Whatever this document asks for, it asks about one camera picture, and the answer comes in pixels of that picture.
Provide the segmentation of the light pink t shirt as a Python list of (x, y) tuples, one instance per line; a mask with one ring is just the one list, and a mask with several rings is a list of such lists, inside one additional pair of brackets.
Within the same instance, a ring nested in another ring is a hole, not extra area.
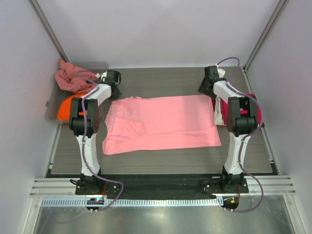
[(119, 99), (105, 124), (105, 155), (221, 146), (212, 101), (205, 95)]

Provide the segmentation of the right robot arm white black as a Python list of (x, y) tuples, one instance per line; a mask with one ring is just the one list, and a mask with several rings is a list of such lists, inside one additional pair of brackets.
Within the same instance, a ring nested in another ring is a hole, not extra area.
[(222, 191), (232, 192), (244, 184), (244, 159), (249, 140), (263, 125), (258, 119), (258, 103), (256, 99), (234, 88), (229, 81), (219, 74), (216, 66), (204, 68), (204, 78), (198, 89), (211, 98), (219, 97), (227, 104), (226, 128), (230, 143), (226, 162), (222, 168), (220, 179), (214, 182)]

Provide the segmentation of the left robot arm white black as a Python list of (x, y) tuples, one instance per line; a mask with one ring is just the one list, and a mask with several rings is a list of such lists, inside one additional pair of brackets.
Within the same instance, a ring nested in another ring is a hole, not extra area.
[(116, 100), (121, 96), (118, 86), (121, 73), (107, 70), (99, 74), (93, 73), (97, 81), (84, 75), (86, 71), (77, 72), (77, 76), (85, 79), (95, 87), (83, 95), (71, 100), (69, 128), (76, 137), (82, 161), (79, 180), (71, 180), (76, 185), (77, 195), (97, 195), (105, 192), (107, 184), (116, 186), (115, 191), (122, 193), (122, 182), (103, 178), (98, 162), (96, 138), (100, 127), (100, 105), (106, 100)]

